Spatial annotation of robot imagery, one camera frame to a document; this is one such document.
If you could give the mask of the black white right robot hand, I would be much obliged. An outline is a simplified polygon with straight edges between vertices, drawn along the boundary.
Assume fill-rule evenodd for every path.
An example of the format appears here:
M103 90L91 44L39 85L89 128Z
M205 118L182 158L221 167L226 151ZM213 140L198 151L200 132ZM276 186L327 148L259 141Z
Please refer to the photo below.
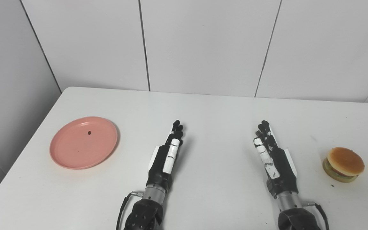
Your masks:
M267 174L267 188L273 198L282 192L298 193L295 166L290 154L280 148L270 123L266 120L258 125L254 146Z

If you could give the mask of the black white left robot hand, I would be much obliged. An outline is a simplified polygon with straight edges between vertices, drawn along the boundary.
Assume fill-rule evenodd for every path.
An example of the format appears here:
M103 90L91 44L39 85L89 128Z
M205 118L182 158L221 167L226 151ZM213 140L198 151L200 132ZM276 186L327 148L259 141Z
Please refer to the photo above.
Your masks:
M172 186L172 171L178 156L179 148L183 144L183 125L179 120L172 124L172 129L165 144L157 146L150 161L147 186L155 185L168 192Z

